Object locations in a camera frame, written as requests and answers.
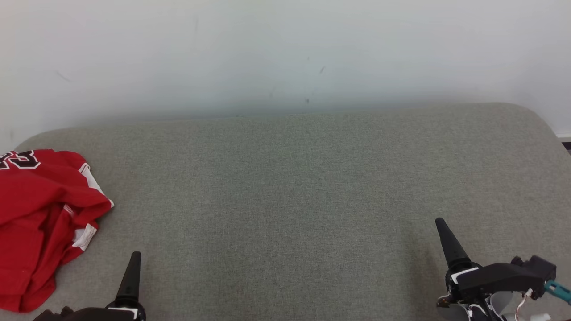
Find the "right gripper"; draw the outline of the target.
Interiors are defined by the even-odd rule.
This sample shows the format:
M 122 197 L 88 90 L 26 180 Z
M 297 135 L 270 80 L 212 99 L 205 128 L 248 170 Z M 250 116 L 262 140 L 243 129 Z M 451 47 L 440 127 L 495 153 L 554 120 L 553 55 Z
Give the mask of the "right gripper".
M 480 266 L 473 262 L 443 218 L 436 218 L 441 248 L 448 266 L 446 305 L 480 305 L 496 292 L 531 290 L 537 300 L 545 294 L 548 280 L 546 263 L 494 263 Z

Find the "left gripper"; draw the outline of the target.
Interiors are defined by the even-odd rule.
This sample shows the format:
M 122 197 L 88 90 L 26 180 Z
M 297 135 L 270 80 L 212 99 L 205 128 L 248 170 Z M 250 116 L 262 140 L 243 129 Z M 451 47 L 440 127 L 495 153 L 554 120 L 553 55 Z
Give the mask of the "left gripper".
M 134 251 L 123 274 L 114 307 L 88 307 L 74 312 L 74 321 L 146 321 L 139 302 L 141 252 Z

